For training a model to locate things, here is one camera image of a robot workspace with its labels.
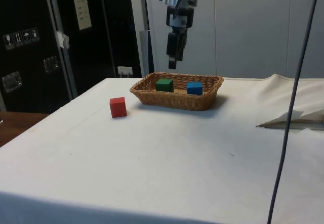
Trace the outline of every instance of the white table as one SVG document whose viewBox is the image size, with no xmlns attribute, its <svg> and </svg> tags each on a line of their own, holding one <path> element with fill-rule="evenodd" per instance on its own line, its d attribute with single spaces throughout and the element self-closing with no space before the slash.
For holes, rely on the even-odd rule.
<svg viewBox="0 0 324 224">
<path fill-rule="evenodd" d="M 227 79 L 204 112 L 141 105 L 137 81 L 106 79 L 0 148 L 0 223 L 266 223 L 283 139 L 255 127 L 267 81 Z M 293 132 L 273 223 L 322 223 L 323 169 L 324 136 Z"/>
</svg>

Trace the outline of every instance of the folded white cloth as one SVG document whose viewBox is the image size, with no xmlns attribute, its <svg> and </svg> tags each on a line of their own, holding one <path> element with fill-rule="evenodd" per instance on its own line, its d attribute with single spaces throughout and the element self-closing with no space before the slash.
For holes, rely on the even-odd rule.
<svg viewBox="0 0 324 224">
<path fill-rule="evenodd" d="M 294 80 L 279 75 L 265 79 L 258 84 L 258 126 L 284 127 Z M 324 129 L 324 80 L 301 79 L 292 116 L 297 128 Z"/>
</svg>

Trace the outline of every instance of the white wall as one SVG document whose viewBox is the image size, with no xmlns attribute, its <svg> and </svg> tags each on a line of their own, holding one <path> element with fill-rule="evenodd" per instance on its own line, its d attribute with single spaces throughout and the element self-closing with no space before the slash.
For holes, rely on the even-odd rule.
<svg viewBox="0 0 324 224">
<path fill-rule="evenodd" d="M 198 0 L 184 61 L 168 69 L 167 7 L 147 0 L 156 71 L 293 77 L 312 0 Z M 318 0 L 303 77 L 324 77 L 324 0 Z"/>
</svg>

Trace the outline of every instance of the cabinet door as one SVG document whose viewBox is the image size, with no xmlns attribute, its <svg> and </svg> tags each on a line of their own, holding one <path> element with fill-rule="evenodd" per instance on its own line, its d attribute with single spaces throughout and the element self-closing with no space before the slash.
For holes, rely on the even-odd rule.
<svg viewBox="0 0 324 224">
<path fill-rule="evenodd" d="M 0 0 L 0 90 L 8 111 L 51 113 L 69 102 L 47 0 Z M 10 80 L 19 75 L 20 83 Z"/>
</svg>

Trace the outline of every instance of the label sticker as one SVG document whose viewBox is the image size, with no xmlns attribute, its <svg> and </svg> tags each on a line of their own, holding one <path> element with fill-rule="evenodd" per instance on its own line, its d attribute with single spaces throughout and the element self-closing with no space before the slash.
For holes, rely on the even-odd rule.
<svg viewBox="0 0 324 224">
<path fill-rule="evenodd" d="M 7 50 L 11 50 L 15 47 L 14 39 L 12 34 L 4 35 L 4 42 Z"/>
<path fill-rule="evenodd" d="M 13 37 L 14 37 L 16 47 L 20 47 L 24 45 L 23 37 L 20 31 L 13 33 Z"/>
<path fill-rule="evenodd" d="M 31 32 L 31 41 L 36 42 L 39 41 L 39 33 L 37 28 L 30 29 Z"/>
<path fill-rule="evenodd" d="M 30 33 L 29 29 L 26 29 L 26 30 L 22 31 L 22 37 L 23 37 L 23 40 L 24 40 L 25 44 L 31 43 L 31 33 Z"/>
</svg>

